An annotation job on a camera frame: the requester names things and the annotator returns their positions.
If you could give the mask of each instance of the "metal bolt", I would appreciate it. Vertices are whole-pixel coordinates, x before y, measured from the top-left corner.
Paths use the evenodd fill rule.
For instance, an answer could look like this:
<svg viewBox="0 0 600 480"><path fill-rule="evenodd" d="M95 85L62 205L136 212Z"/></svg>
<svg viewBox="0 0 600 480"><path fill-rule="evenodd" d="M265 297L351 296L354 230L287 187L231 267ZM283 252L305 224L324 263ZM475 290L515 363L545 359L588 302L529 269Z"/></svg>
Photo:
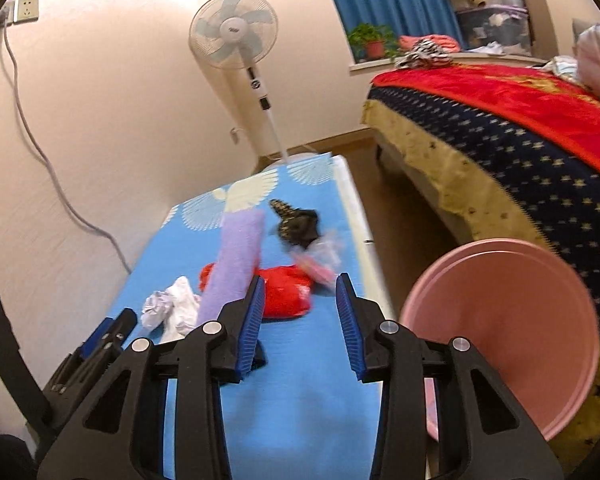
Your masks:
<svg viewBox="0 0 600 480"><path fill-rule="evenodd" d="M221 330L222 324L218 323L217 321L209 321L208 323L205 323L205 325L202 327L202 332L209 335L217 334Z"/></svg>
<svg viewBox="0 0 600 480"><path fill-rule="evenodd" d="M395 334L400 330L400 326L395 321L383 321L380 323L380 330L385 334Z"/></svg>
<svg viewBox="0 0 600 480"><path fill-rule="evenodd" d="M471 343L469 343L464 337L456 337L454 339L453 346L459 352L466 352L469 348L471 348Z"/></svg>
<svg viewBox="0 0 600 480"><path fill-rule="evenodd" d="M134 352L144 352L150 345L151 342L148 339L141 337L131 343L131 349Z"/></svg>

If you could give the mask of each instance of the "pink trash can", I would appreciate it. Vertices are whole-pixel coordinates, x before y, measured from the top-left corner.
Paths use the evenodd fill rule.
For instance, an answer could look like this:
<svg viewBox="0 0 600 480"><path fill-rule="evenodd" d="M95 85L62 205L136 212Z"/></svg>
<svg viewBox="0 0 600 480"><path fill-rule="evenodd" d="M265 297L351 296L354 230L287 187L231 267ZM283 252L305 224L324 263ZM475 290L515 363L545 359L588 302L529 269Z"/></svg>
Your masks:
<svg viewBox="0 0 600 480"><path fill-rule="evenodd" d="M480 240L442 256L414 285L400 323L445 344L469 338L547 440L584 402L600 357L598 318L580 277L521 240ZM427 429L437 439L432 380L426 394Z"/></svg>

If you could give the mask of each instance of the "electric fan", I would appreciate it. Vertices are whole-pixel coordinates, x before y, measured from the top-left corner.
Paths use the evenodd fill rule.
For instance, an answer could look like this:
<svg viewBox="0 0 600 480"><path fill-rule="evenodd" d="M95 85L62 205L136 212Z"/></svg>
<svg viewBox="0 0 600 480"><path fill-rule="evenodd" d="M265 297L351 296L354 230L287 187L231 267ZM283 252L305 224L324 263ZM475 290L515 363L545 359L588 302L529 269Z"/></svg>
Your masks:
<svg viewBox="0 0 600 480"><path fill-rule="evenodd" d="M276 131L267 90L255 67L272 49L277 36L278 18L266 0L209 0L191 22L189 44L198 58L211 66L247 70L251 89L287 164L288 153Z"/></svg>

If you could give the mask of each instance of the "red bedspread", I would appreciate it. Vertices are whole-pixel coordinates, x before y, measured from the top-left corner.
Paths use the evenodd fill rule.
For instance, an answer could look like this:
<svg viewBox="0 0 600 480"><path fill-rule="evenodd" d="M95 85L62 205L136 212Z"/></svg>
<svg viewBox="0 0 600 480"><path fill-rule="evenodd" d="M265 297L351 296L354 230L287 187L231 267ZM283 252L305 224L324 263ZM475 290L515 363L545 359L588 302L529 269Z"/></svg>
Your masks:
<svg viewBox="0 0 600 480"><path fill-rule="evenodd" d="M503 65L453 65L386 72L373 84L413 88L491 112L532 130L600 173L600 102L551 74Z"/></svg>

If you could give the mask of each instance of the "gray cable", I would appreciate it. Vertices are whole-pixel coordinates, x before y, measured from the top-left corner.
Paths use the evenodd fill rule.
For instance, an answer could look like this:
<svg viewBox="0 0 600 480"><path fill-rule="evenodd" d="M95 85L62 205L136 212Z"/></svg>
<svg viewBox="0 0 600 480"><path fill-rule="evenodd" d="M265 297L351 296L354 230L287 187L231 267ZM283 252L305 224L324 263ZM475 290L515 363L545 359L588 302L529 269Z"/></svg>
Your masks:
<svg viewBox="0 0 600 480"><path fill-rule="evenodd" d="M22 110L22 103L20 102L20 91L18 90L18 63L16 62L16 57L13 55L13 50L11 50L11 47L9 45L9 38L7 37L6 17L3 15L2 18L4 19L4 21L2 22L2 31L4 34L4 46L7 48L7 52L9 53L9 57L11 57L11 62L13 63L13 94L16 99L16 106L18 107L18 113L20 115L20 119L22 120L22 125L24 126L24 129L27 132L27 136L29 137L29 140L31 141L33 147L36 149L36 151L40 155L40 158L42 159L42 161L46 167L46 170L48 171L49 176L51 177L51 182L54 184L54 187L56 188L56 192L58 193L60 202L62 202L62 204L71 212L72 215L74 215L74 217L81 224L87 226L94 233L96 233L99 236L105 237L107 240L109 240L111 242L111 245L113 245L116 252L118 253L120 262L122 263L123 267L125 267L126 272L131 274L131 266L129 266L129 264L126 262L125 255L123 254L122 249L120 249L120 245L118 244L115 237L111 233L105 231L104 229L101 229L98 226L92 224L91 222L85 220L84 217L75 210L75 208L71 204L71 202L69 202L69 199L67 198L66 194L64 193L64 189L62 189L60 181L58 180L58 176L56 175L56 170L54 169L53 165L51 164L51 161L49 160L48 156L46 156L46 153L42 150L42 148L38 144L36 137L34 137L33 134L31 133L31 129L29 128L29 123L27 123L27 120L24 117L24 111Z"/></svg>

